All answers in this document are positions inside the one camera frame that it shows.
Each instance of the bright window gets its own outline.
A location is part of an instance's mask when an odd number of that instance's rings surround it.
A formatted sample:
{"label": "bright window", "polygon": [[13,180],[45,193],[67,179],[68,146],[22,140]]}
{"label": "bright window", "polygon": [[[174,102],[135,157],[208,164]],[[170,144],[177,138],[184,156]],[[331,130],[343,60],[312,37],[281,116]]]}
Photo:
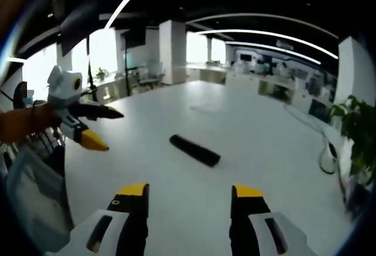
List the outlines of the bright window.
{"label": "bright window", "polygon": [[207,38],[205,35],[187,32],[187,62],[207,62]]}
{"label": "bright window", "polygon": [[82,74],[82,88],[85,89],[88,86],[88,54],[86,51],[86,39],[80,41],[72,49],[72,71],[80,72]]}
{"label": "bright window", "polygon": [[211,59],[212,61],[226,62],[226,44],[218,39],[211,40]]}
{"label": "bright window", "polygon": [[93,76],[99,68],[109,73],[118,71],[116,35],[113,28],[100,29],[90,35],[90,66]]}
{"label": "bright window", "polygon": [[22,67],[22,78],[28,83],[28,89],[34,90],[34,100],[46,100],[48,97],[47,80],[56,65],[56,44],[40,50],[27,59]]}

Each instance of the table surface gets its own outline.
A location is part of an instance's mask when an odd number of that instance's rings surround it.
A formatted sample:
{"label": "table surface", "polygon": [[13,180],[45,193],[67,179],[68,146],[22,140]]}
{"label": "table surface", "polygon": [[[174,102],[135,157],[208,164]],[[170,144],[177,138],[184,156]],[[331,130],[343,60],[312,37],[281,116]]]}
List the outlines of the table surface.
{"label": "table surface", "polygon": [[[197,81],[110,105],[125,117],[88,122],[109,144],[107,153],[67,142],[66,188],[76,225],[106,208],[123,185],[149,183],[145,255],[230,256],[231,186],[244,184],[263,191],[271,210],[302,229],[318,255],[334,255],[349,234],[337,178],[318,167],[322,137],[280,102]],[[219,164],[211,169],[173,147],[169,137],[176,133],[218,152]]]}

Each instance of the white table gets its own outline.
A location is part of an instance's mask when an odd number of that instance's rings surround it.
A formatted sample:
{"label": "white table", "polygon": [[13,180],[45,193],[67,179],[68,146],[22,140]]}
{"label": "white table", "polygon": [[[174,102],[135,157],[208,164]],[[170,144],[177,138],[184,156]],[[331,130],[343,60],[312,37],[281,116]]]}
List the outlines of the white table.
{"label": "white table", "polygon": [[[110,105],[125,117],[88,123],[109,144],[107,153],[67,144],[66,187],[76,225],[106,208],[124,184],[147,182],[145,255],[230,256],[231,186],[239,183],[262,190],[272,211],[300,227],[319,255],[334,255],[348,235],[337,179],[318,168],[320,135],[280,102],[190,82]],[[208,168],[173,147],[169,137],[176,133],[221,154],[220,163]]]}

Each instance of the potted plant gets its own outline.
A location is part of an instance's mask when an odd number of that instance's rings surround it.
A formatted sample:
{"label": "potted plant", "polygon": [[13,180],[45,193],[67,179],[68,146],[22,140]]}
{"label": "potted plant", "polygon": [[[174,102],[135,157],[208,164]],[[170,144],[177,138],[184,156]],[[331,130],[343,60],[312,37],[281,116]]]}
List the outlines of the potted plant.
{"label": "potted plant", "polygon": [[349,96],[346,102],[333,105],[330,115],[340,118],[345,144],[352,144],[345,205],[357,215],[367,202],[367,188],[376,180],[376,107]]}
{"label": "potted plant", "polygon": [[95,77],[100,81],[103,81],[107,75],[108,71],[106,69],[99,68],[95,74]]}

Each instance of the black foam roller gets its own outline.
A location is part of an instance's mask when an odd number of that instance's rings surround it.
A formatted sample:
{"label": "black foam roller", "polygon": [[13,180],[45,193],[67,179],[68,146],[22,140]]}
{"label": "black foam roller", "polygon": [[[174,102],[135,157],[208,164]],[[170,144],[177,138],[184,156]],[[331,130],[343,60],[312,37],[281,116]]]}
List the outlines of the black foam roller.
{"label": "black foam roller", "polygon": [[178,134],[174,134],[170,138],[170,142],[181,151],[209,167],[214,167],[221,158],[217,153],[199,146],[196,143],[190,142]]}

